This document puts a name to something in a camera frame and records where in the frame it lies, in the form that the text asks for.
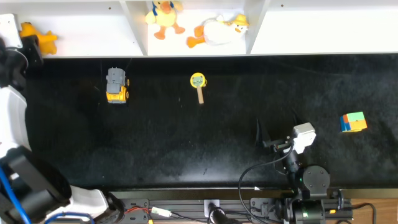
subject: blue vest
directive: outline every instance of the blue vest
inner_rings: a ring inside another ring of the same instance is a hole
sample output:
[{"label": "blue vest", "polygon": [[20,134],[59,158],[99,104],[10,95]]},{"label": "blue vest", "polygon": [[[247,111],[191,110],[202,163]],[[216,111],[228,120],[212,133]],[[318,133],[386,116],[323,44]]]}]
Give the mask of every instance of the blue vest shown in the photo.
[{"label": "blue vest", "polygon": [[[153,8],[152,8],[152,12],[154,13],[154,15],[155,16],[157,16],[157,12],[156,12],[156,6],[155,6],[155,3],[152,1],[152,5],[153,5]],[[174,4],[173,4],[173,2],[170,2],[170,6],[172,7],[172,8],[174,8]]]}]

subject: colorful cube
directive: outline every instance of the colorful cube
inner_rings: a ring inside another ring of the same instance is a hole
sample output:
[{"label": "colorful cube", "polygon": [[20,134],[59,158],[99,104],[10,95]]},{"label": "colorful cube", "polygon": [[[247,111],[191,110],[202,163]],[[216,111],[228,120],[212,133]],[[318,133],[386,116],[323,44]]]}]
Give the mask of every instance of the colorful cube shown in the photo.
[{"label": "colorful cube", "polygon": [[342,132],[358,132],[367,128],[363,112],[349,113],[340,117]]}]

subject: stuffed duck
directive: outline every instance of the stuffed duck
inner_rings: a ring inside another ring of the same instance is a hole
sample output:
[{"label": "stuffed duck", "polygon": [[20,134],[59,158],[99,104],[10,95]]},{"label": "stuffed duck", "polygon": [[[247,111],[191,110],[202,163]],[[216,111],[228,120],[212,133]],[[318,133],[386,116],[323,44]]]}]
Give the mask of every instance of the stuffed duck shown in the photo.
[{"label": "stuffed duck", "polygon": [[152,11],[145,17],[145,21],[148,24],[160,25],[160,31],[155,33],[155,37],[159,40],[166,38],[165,32],[168,27],[174,27],[176,34],[182,34],[185,32],[183,27],[178,26],[177,13],[175,10],[181,11],[182,4],[180,2],[172,1],[153,1]]},{"label": "stuffed duck", "polygon": [[225,22],[223,16],[206,20],[202,26],[195,28],[195,37],[188,37],[187,45],[194,48],[197,44],[227,44],[241,38],[248,30],[246,16],[239,14],[232,22]]}]

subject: yellow hat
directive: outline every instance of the yellow hat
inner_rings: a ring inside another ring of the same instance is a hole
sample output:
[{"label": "yellow hat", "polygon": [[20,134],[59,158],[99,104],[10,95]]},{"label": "yellow hat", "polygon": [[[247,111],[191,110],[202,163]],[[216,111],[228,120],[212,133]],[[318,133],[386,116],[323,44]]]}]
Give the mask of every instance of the yellow hat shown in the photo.
[{"label": "yellow hat", "polygon": [[236,19],[234,21],[232,21],[232,23],[235,23],[237,25],[240,26],[248,26],[248,21],[246,20],[246,16],[239,14],[238,16],[236,16]]}]

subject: yellow toy truck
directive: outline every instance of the yellow toy truck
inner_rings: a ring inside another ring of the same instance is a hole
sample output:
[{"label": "yellow toy truck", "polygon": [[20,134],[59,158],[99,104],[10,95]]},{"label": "yellow toy truck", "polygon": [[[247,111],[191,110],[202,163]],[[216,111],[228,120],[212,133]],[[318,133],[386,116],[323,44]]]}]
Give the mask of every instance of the yellow toy truck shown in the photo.
[{"label": "yellow toy truck", "polygon": [[126,72],[120,68],[110,68],[106,76],[106,98],[108,103],[126,103],[129,99],[127,88],[130,80],[126,78]]}]

